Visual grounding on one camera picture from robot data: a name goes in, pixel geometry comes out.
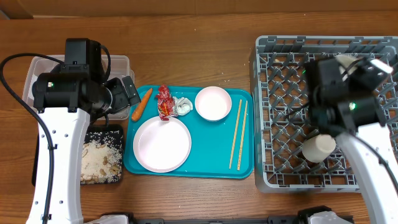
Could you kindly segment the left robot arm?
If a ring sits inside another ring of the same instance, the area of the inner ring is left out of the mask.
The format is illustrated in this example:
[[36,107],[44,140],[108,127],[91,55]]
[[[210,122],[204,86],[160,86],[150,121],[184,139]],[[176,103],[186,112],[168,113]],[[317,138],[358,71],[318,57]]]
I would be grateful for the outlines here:
[[56,71],[32,85],[32,110],[39,117],[34,200],[28,223],[83,223],[80,176],[83,143],[91,122],[141,102],[131,77],[110,79],[90,39],[67,39]]

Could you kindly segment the pale green bowl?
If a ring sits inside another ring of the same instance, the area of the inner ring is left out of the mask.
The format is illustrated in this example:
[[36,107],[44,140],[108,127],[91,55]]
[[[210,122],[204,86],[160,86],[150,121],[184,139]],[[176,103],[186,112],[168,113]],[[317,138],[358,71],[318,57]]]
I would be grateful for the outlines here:
[[345,82],[350,75],[357,71],[359,62],[362,62],[362,58],[356,58],[354,56],[340,54],[333,57],[337,61],[338,70],[341,73],[342,80]]

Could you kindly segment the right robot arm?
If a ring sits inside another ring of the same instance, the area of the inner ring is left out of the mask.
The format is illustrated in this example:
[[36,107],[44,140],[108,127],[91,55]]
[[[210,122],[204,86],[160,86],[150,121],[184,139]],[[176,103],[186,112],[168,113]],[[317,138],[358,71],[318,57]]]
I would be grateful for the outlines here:
[[379,59],[347,55],[304,64],[310,123],[348,159],[371,223],[397,223],[397,159],[374,95],[392,71]]

